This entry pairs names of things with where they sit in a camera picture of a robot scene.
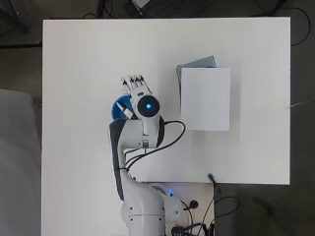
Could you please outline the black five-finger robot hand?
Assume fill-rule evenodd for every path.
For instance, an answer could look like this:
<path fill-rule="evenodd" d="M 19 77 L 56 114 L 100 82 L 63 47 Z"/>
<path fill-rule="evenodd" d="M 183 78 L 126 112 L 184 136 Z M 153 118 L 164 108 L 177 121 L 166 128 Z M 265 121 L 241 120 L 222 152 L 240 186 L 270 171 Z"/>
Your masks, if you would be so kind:
<path fill-rule="evenodd" d="M 141 75 L 129 76 L 127 79 L 121 78 L 121 82 L 126 89 L 126 96 L 130 104 L 118 99 L 115 105 L 128 119 L 137 119 L 139 115 L 137 106 L 140 99 L 145 95 L 151 95 L 152 92 L 144 80 L 144 77 Z"/>

